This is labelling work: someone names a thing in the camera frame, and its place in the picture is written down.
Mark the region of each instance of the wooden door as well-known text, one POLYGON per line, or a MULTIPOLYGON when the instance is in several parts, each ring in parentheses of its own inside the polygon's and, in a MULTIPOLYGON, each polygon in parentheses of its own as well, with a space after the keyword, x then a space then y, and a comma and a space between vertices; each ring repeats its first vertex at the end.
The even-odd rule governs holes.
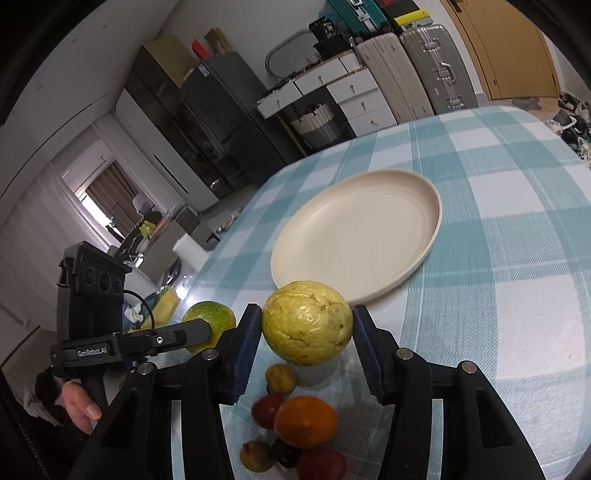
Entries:
POLYGON ((506 0, 441 1, 468 40, 468 50, 491 100, 558 95, 540 31, 511 4, 506 0))

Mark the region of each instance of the green fruit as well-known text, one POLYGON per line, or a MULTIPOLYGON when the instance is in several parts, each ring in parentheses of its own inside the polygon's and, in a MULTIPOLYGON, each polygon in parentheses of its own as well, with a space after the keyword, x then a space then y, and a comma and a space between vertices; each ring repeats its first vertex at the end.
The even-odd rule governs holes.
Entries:
POLYGON ((283 360, 318 365, 347 346, 353 334, 353 313, 339 292, 329 286, 295 281, 267 299, 262 331, 283 360))
POLYGON ((215 301, 200 301, 187 310, 183 315, 181 322, 189 320, 203 319, 208 322, 212 330, 212 335, 207 343, 200 343, 188 347, 191 353, 199 353, 206 348, 215 347, 220 336, 230 328, 236 328, 236 317, 232 309, 217 303, 215 301))

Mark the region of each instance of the white drawer cabinet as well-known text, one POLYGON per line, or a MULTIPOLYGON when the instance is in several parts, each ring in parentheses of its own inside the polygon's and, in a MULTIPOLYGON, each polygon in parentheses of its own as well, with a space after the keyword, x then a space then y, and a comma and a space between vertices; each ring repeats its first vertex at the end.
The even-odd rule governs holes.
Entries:
POLYGON ((256 108, 264 118, 269 118, 301 97, 302 95, 295 84, 288 82, 279 90, 263 98, 256 108))
POLYGON ((381 130, 382 128, 396 125, 396 120, 394 119, 392 110, 386 105, 379 110, 352 118, 349 120, 349 124, 353 128, 355 135, 361 137, 365 134, 381 130))
POLYGON ((347 70, 340 59, 333 59, 303 74, 296 79, 295 85, 300 89, 302 95, 307 95, 345 75, 347 75, 347 70))
POLYGON ((342 103, 356 95, 378 88, 378 84, 371 72, 368 69, 363 69, 328 85, 327 88, 335 102, 342 103))
POLYGON ((355 118, 364 113, 379 110, 384 106, 388 106, 388 102, 386 102, 386 99, 379 89, 372 90, 363 95, 358 95, 351 100, 347 100, 340 104, 343 113, 348 119, 355 118))

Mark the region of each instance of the refrigerator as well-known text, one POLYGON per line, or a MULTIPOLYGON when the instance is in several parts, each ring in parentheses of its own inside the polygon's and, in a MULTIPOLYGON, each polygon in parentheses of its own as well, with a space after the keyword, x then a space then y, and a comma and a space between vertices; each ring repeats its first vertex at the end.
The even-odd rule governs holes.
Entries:
POLYGON ((180 89, 210 142, 261 186, 302 155, 280 123, 256 109, 267 89, 236 52, 201 61, 180 89))

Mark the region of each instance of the box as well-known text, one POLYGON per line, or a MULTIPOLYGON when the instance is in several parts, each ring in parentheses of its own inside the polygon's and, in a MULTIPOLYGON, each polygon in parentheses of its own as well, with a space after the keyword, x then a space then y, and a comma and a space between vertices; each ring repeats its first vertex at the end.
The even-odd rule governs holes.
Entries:
POLYGON ((232 47, 228 43, 226 36, 219 28, 212 28, 205 34, 205 40, 211 46, 215 55, 224 55, 232 51, 232 47))

